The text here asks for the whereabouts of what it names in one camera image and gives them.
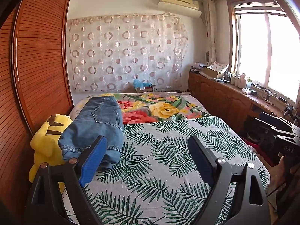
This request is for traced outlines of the person's right hand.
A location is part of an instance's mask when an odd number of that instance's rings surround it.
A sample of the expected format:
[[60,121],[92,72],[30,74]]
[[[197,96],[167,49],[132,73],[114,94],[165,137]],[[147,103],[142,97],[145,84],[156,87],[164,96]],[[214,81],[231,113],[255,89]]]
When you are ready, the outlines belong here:
[[281,155],[279,164],[273,168],[273,182],[278,191],[282,191],[288,184],[288,177],[296,180],[292,191],[299,192],[299,159],[292,160],[290,156]]

